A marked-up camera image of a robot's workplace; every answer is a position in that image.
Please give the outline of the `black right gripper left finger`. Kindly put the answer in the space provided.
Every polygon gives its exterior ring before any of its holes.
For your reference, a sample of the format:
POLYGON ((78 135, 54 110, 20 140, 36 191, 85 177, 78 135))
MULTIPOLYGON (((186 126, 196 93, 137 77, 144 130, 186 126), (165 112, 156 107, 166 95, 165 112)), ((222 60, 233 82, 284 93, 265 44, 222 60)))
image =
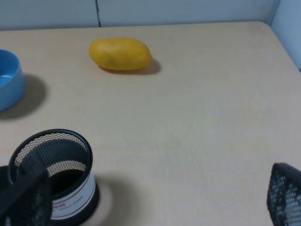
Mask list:
POLYGON ((2 226, 47 226, 52 214, 48 172, 32 170, 10 185, 8 166, 0 168, 0 224, 2 226))

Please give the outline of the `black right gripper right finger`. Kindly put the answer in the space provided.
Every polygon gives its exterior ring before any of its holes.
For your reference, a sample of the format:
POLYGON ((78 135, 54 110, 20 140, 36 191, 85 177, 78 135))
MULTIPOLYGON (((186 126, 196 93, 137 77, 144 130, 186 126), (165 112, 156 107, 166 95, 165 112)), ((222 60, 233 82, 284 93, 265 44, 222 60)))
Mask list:
POLYGON ((301 225, 301 171, 287 163, 274 163, 267 192, 273 225, 301 225))

